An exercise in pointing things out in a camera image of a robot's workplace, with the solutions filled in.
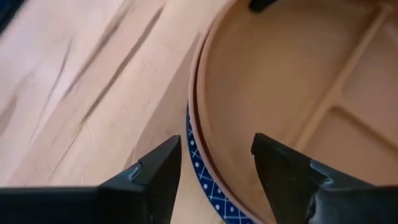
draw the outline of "wooden table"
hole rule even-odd
[[[221,223],[184,126],[193,52],[226,1],[25,4],[0,37],[0,184],[100,184],[181,134],[172,223]]]

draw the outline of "bowl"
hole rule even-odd
[[[198,148],[223,192],[275,222],[250,153],[255,133],[366,182],[398,184],[396,5],[279,0],[254,13],[249,4],[222,10],[190,89]]]

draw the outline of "black object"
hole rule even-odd
[[[10,23],[24,0],[0,0],[0,34]]]
[[[375,187],[257,133],[252,153],[278,224],[398,223],[398,187]]]
[[[255,13],[260,13],[262,12],[266,7],[271,5],[272,3],[276,2],[277,0],[251,0],[249,3],[249,9],[252,12]]]
[[[180,170],[172,136],[97,187],[0,189],[0,223],[170,223]]]

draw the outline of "blue and white pattern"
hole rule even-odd
[[[221,216],[221,218],[229,224],[253,224],[254,222],[245,216],[243,212],[236,208],[226,198],[225,194],[218,188],[211,175],[208,173],[203,163],[195,139],[193,138],[192,127],[189,114],[187,113],[187,142],[190,151],[193,169],[197,174],[199,183],[205,191],[210,203]]]

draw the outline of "light wooden surface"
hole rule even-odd
[[[192,54],[226,1],[29,1],[0,38],[0,184],[99,184],[182,134],[172,223],[221,223],[184,124]]]

